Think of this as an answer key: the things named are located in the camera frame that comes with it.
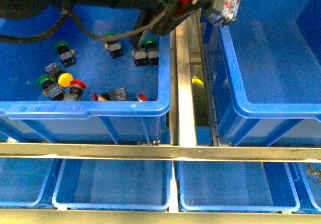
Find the black cable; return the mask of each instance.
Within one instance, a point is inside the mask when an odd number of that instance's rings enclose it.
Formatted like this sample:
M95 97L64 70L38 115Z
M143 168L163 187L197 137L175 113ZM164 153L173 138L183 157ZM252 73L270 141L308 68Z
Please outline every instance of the black cable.
M64 25L68 17L69 17L68 12L66 12L65 14L62 14L58 19L58 21L56 21L51 28L34 36L15 37L15 36L7 36L7 35L0 34L0 42L12 43L12 44L30 44L30 43L44 41L50 38L51 36L53 36Z
M145 31L145 30L149 30L150 28L152 28L156 23L158 23L166 14L166 10L162 11L156 18L154 18L151 23L149 23L148 25L144 26L144 27L140 27L136 30L133 31L129 31L129 32L125 32L122 34L116 34L114 36L98 36L96 34L90 33L86 30L84 24L82 23L82 21L80 20L80 18L78 17L78 15L72 11L71 12L71 18L74 20L74 22L76 23L76 25L79 27L79 29L88 37L94 39L94 40L98 40L98 41L102 41L102 42L112 42L112 41L117 41L120 39L124 39L127 37L131 37L131 36L135 36L138 35L139 33Z

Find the empty bin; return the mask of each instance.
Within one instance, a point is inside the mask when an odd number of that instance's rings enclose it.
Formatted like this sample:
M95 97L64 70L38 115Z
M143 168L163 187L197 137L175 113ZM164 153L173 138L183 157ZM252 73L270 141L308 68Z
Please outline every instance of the empty bin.
M318 163L292 163L290 169L301 203L299 213L321 213L321 184L317 170Z
M60 160L0 158L0 208L54 208Z
M321 146L321 0L242 0L204 30L218 133L234 146Z
M165 211L172 163L64 160L53 205L57 208Z
M133 29L139 11L76 6L86 29L98 35ZM0 19L0 33L38 34L58 19L48 8L21 21ZM159 66L136 67L129 39L119 40L124 56L112 59L106 42L92 40L69 19L51 38L37 44L0 44L0 133L21 142L137 143L158 141L170 107L170 41L156 37ZM87 85L83 101L49 101L37 87L44 67L60 64L54 45L65 40L77 63L65 69ZM129 101L92 101L93 94L126 88ZM144 93L148 101L133 101Z
M208 131L197 129L197 134L199 140L205 140L202 135ZM181 161L177 170L182 211L279 212L300 208L287 163Z

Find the metal screw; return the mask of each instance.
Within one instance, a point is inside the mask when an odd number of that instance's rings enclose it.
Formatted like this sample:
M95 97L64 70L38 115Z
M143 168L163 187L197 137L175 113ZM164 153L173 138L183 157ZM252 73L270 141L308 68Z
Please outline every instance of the metal screw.
M307 167L307 171L310 175L316 175L316 171L313 169L311 165Z
M316 175L317 175L319 178L321 178L321 169L317 169L317 170L316 170Z

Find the metal frame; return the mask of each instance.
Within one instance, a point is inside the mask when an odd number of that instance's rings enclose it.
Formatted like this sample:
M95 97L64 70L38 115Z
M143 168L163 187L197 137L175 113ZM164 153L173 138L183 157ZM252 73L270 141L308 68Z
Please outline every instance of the metal frame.
M7 142L0 143L0 157L321 162L321 148L197 146L190 65L202 62L204 52L201 47L200 53L193 51L189 54L188 34L187 21L178 26L176 32L171 33L172 106L169 114L170 144L126 146ZM173 188L168 212L0 209L0 223L321 223L321 216L314 214L179 212L174 166L171 185Z

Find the metal rail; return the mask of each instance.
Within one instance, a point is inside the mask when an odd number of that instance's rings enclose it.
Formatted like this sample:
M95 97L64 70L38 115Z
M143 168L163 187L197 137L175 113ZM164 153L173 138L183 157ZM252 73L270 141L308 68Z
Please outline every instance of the metal rail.
M169 213L89 210L0 210L1 224L319 224L320 215Z
M321 148L0 143L0 156L65 159L321 162Z

